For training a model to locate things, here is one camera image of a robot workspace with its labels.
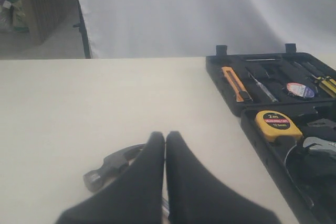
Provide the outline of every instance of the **table surface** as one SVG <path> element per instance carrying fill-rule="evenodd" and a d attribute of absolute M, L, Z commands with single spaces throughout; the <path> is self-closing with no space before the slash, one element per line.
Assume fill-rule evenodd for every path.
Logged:
<path fill-rule="evenodd" d="M 1 223 L 54 223 L 91 196 L 82 176 L 105 156 L 171 130 L 224 184 L 298 223 L 204 58 L 1 61 L 0 79 Z"/>

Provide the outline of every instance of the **toolbox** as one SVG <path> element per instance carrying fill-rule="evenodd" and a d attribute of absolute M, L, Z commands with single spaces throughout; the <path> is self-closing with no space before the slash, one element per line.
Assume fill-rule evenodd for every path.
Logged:
<path fill-rule="evenodd" d="M 336 224 L 336 71 L 295 44 L 206 69 L 299 222 Z"/>

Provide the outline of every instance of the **yellow tape measure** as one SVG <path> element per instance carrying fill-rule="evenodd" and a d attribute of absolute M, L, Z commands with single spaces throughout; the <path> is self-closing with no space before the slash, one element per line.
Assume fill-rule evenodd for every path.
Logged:
<path fill-rule="evenodd" d="M 300 140 L 302 132 L 286 115 L 272 110 L 260 111 L 255 119 L 260 130 L 269 142 L 274 142 L 279 136 L 292 136 Z"/>

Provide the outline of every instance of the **hammer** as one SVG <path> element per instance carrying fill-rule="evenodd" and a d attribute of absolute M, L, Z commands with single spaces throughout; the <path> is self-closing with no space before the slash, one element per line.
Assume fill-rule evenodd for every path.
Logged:
<path fill-rule="evenodd" d="M 105 157 L 99 169 L 83 175 L 85 186 L 93 193 L 98 191 L 108 178 L 121 174 L 129 166 L 129 161 L 136 158 L 144 146 L 144 144 L 133 145 Z"/>

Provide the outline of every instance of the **fabric backdrop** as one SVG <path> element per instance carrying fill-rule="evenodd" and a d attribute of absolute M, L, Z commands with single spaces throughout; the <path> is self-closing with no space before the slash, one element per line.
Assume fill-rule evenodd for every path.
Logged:
<path fill-rule="evenodd" d="M 336 52 L 336 0 L 80 0 L 93 58 Z"/>

